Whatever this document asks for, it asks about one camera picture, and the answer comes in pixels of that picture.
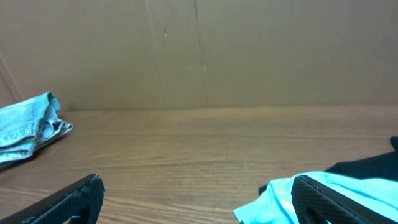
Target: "light blue cloth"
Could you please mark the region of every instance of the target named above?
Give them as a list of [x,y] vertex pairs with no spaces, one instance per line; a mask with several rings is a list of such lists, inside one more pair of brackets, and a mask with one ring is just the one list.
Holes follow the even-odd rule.
[[[365,207],[398,222],[398,182],[385,179],[354,179],[326,172],[307,175]],[[244,224],[299,223],[292,204],[295,176],[269,182],[260,197],[234,211]]]
[[0,168],[30,157],[72,130],[72,124],[58,118],[60,109],[51,93],[0,109]]

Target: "black fabric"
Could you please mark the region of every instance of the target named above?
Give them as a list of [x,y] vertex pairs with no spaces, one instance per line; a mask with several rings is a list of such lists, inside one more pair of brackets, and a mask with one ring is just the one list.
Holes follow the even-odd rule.
[[[396,151],[357,161],[338,162],[326,172],[357,179],[378,177],[398,181],[398,137],[391,137],[390,142]],[[259,194],[265,190],[267,185],[259,187]]]

